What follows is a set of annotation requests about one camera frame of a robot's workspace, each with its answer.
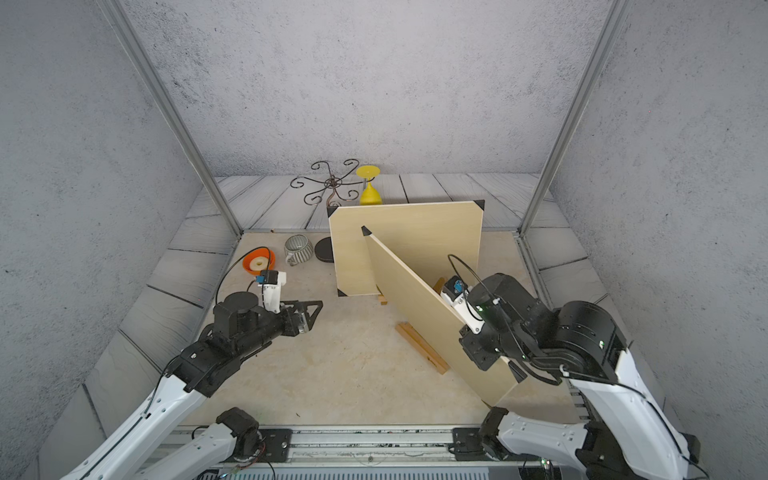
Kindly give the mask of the light wooden board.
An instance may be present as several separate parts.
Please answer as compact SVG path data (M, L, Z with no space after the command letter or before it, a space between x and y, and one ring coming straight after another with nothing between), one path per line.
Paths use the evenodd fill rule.
M490 407L510 408L518 385L507 363L480 370L459 343L460 316L367 227L361 228L375 282L429 346Z
M366 231L428 283L445 275L449 254L476 268L484 211L483 200L329 208L338 294L378 293Z

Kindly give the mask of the wooden easel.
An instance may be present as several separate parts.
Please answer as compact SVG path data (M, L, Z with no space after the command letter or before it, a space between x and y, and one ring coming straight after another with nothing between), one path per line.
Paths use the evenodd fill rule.
M450 370L449 364L442 356L424 339L424 337L410 324L409 321L399 322L395 330L428 362L438 374L444 375Z

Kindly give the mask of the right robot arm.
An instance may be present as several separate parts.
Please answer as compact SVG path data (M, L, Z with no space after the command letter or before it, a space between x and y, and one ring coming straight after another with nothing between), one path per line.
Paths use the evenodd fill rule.
M441 296L464 322L459 343L476 367L487 371L505 360L518 382L567 382L596 414L557 424L493 407L472 454L538 459L547 477L559 465L589 479L708 478L698 438L676 429L664 414L605 309L571 301L551 310L502 273L473 287L454 276Z

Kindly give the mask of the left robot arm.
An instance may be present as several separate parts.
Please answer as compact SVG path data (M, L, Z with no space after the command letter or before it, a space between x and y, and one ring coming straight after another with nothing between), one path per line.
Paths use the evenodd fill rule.
M213 308L214 320L199 339L166 366L146 400L70 479L194 479L225 460L251 465L267 452L258 422L240 408L220 414L196 438L150 467L145 461L162 441L250 358L281 336L312 330L323 303L285 301L272 312L256 294L228 295Z

